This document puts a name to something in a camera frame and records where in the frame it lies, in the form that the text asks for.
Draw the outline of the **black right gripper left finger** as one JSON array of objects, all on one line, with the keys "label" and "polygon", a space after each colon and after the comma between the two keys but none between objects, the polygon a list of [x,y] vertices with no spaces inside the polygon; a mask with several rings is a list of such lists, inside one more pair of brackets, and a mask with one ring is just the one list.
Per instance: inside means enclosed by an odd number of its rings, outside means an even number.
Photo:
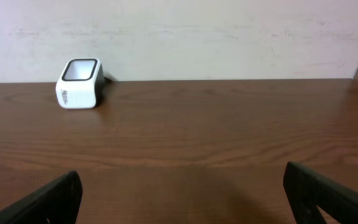
[{"label": "black right gripper left finger", "polygon": [[70,171],[0,211],[0,224],[75,224],[83,188]]}]

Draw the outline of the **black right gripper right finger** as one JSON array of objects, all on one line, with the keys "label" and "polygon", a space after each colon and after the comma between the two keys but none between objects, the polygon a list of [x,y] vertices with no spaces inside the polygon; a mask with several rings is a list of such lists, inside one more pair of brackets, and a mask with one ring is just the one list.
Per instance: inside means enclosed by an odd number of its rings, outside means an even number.
[{"label": "black right gripper right finger", "polygon": [[339,223],[358,223],[358,192],[297,162],[288,162],[283,187],[297,223],[325,223],[320,210]]}]

